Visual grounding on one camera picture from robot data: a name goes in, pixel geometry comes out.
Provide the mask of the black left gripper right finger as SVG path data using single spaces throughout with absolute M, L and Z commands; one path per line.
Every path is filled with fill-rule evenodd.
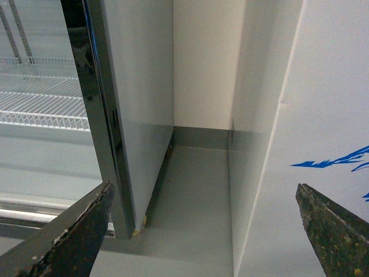
M 368 276 L 368 222 L 307 184 L 298 184 L 296 201 L 325 275 Z

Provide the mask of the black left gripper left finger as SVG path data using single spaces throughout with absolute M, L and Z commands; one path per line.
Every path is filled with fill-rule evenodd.
M 108 229 L 114 186 L 103 182 L 1 255 L 1 276 L 89 276 Z

